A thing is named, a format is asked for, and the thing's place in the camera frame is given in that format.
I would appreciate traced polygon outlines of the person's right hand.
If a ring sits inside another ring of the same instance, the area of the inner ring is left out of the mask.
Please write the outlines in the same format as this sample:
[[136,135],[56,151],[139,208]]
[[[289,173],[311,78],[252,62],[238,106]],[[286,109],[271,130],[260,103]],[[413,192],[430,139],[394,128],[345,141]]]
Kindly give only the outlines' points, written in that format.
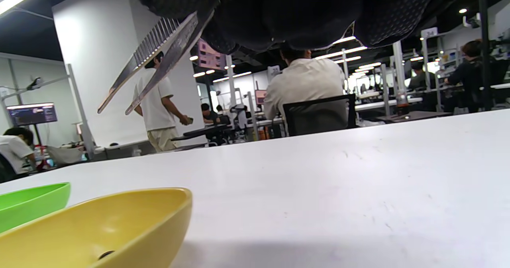
[[378,48],[408,37],[431,0],[139,0],[153,14],[183,21],[197,13],[202,39],[215,51],[264,51],[275,43],[320,49],[349,27]]

